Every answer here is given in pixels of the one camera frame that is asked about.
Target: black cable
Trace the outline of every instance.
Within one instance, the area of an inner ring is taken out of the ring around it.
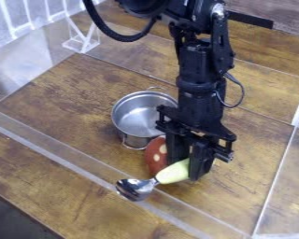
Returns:
[[[243,99],[244,99],[244,86],[243,86],[243,84],[239,82],[239,80],[237,80],[228,72],[224,74],[224,77],[225,77],[233,84],[236,84],[236,85],[240,87],[240,90],[241,90],[240,99],[239,99],[239,101],[237,101],[236,104],[228,105],[228,104],[221,100],[221,97],[220,97],[217,91],[215,91],[215,95],[216,95],[216,98],[217,98],[219,102],[220,102],[227,108],[235,108],[235,107],[237,107],[237,106],[241,104]]]
[[[93,1],[84,0],[84,6],[92,21],[94,22],[102,33],[120,42],[133,42],[141,39],[149,33],[156,23],[156,18],[152,18],[140,33],[134,35],[121,35],[116,33],[104,23],[102,18],[94,8]]]

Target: spoon handle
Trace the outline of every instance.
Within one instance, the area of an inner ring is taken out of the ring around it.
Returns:
[[[188,164],[189,159],[185,159],[160,170],[156,174],[157,182],[160,184],[169,184],[188,179]]]

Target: wooden table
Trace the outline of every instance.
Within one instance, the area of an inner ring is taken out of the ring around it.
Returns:
[[[100,45],[98,53],[109,52],[113,44]],[[146,65],[158,69],[164,81],[76,54],[0,103],[0,112],[137,178],[148,177],[142,152],[121,147],[109,114],[125,94],[150,86],[177,95],[176,62],[161,68],[158,61],[173,59],[170,48],[157,42],[148,48],[138,49],[152,50],[156,57]],[[251,234],[290,141],[299,77],[244,62],[236,62],[233,73],[247,84],[244,105],[227,110],[224,117],[237,134],[235,160],[217,162],[196,183],[158,188]],[[229,89],[228,99],[235,96]],[[1,134],[0,195],[66,238],[192,237]],[[215,238],[229,237],[219,233]]]

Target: metal pot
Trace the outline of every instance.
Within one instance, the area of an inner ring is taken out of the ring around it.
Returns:
[[[156,107],[177,107],[177,101],[165,93],[138,91],[125,95],[112,109],[112,121],[118,130],[121,143],[126,148],[145,149],[149,141],[162,132],[156,129],[158,112]]]

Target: metal spoon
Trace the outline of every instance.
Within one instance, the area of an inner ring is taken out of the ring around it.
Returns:
[[[118,180],[116,183],[117,194],[132,202],[144,200],[157,184],[176,183],[188,179],[188,163],[188,159],[173,163],[160,170],[153,178],[146,180]]]

